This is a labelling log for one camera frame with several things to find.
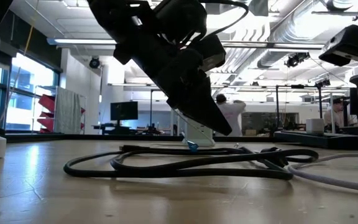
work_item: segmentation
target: wooden table surface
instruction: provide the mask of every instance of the wooden table surface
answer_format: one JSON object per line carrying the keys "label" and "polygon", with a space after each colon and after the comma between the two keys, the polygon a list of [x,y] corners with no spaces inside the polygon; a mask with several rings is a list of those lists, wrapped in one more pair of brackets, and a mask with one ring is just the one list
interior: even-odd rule
{"label": "wooden table surface", "polygon": [[[0,223],[358,223],[358,191],[305,179],[83,179],[63,172],[63,165],[72,158],[116,150],[120,144],[123,142],[9,144],[5,158],[0,159]],[[138,144],[161,147],[162,143]],[[274,144],[243,146],[258,151]],[[338,151],[319,153],[327,156]],[[183,159],[141,156],[127,163],[146,166]],[[108,170],[108,160],[100,158],[78,167]],[[252,165],[242,162],[219,167]],[[358,181],[356,158],[325,162],[305,170]]]}

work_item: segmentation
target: gray cable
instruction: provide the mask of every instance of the gray cable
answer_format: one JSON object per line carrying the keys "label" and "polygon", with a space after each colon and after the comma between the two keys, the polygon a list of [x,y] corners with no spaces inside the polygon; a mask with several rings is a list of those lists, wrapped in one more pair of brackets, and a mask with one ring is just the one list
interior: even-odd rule
{"label": "gray cable", "polygon": [[295,164],[292,166],[288,166],[288,171],[290,171],[293,175],[296,175],[298,177],[302,177],[302,178],[305,178],[308,180],[313,180],[313,181],[317,181],[317,182],[329,184],[329,185],[335,185],[338,187],[344,187],[347,189],[358,190],[358,183],[355,183],[355,182],[349,182],[349,181],[345,181],[345,180],[337,180],[334,178],[324,177],[324,176],[314,175],[314,174],[308,174],[306,172],[297,170],[302,167],[313,165],[317,162],[324,162],[324,161],[330,161],[333,159],[347,158],[347,157],[358,157],[358,154],[341,154],[341,155],[335,155],[335,156],[328,156],[328,157],[318,159],[316,162],[314,162],[312,164]]}

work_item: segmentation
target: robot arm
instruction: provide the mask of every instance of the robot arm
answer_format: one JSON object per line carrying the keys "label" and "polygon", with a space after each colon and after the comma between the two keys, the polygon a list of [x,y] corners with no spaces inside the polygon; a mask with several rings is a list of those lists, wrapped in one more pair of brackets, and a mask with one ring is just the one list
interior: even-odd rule
{"label": "robot arm", "polygon": [[[220,133],[232,131],[211,97],[211,82],[205,74],[225,63],[226,52],[216,34],[229,26],[205,36],[207,13],[201,2],[243,7],[246,12],[240,19],[248,13],[245,4],[164,0],[151,9],[147,1],[88,2],[100,26],[117,42],[114,57],[118,61],[126,64],[132,59],[138,64],[168,96],[173,109]],[[199,35],[184,48],[195,33]]]}

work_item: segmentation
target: computer monitor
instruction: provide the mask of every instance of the computer monitor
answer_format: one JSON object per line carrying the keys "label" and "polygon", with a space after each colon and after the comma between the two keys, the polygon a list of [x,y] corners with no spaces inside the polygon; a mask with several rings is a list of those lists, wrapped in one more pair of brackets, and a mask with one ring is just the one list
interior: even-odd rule
{"label": "computer monitor", "polygon": [[137,102],[122,102],[110,104],[111,121],[137,119],[137,114]]}
{"label": "computer monitor", "polygon": [[358,115],[358,93],[357,88],[351,88],[351,115]]}

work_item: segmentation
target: blue object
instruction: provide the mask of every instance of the blue object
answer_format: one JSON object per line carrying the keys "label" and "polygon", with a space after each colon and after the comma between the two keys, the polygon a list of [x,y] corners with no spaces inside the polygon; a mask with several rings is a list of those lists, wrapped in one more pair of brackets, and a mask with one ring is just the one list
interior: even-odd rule
{"label": "blue object", "polygon": [[189,146],[191,152],[197,152],[198,145],[196,143],[187,141],[187,145]]}

